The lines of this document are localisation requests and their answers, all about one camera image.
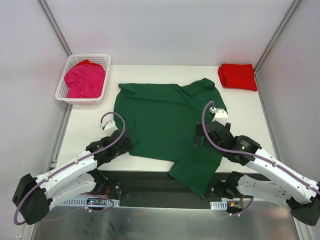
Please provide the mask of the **green t-shirt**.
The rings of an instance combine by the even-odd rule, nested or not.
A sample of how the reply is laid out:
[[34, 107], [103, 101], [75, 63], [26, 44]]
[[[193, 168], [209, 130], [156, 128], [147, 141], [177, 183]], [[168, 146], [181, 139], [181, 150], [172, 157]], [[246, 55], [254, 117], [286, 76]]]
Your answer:
[[205, 105], [213, 101], [226, 108], [215, 83], [207, 78], [185, 86], [121, 83], [119, 89], [114, 119], [130, 136], [130, 154], [172, 162], [169, 175], [202, 196], [222, 160], [216, 149], [195, 146], [196, 125], [213, 119]]

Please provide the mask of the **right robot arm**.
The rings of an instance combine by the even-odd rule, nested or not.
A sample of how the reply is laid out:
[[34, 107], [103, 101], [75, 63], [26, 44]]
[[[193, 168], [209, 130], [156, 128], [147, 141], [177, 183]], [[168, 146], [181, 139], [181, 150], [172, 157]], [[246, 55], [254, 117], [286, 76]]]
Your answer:
[[232, 171], [214, 190], [223, 198], [252, 196], [289, 210], [298, 221], [315, 226], [320, 219], [320, 184], [309, 179], [276, 158], [248, 136], [233, 136], [230, 123], [217, 121], [195, 125], [194, 145], [216, 149], [224, 158], [250, 168], [267, 178], [257, 180]]

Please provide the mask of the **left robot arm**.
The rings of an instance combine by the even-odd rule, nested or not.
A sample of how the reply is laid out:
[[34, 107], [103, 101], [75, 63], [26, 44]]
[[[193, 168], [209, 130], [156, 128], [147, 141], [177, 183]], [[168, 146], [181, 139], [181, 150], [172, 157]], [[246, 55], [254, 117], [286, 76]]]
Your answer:
[[129, 133], [115, 130], [110, 136], [90, 143], [74, 159], [38, 176], [24, 175], [14, 192], [12, 202], [16, 206], [13, 221], [33, 225], [41, 221], [54, 207], [82, 194], [103, 193], [110, 184], [99, 167], [131, 150]]

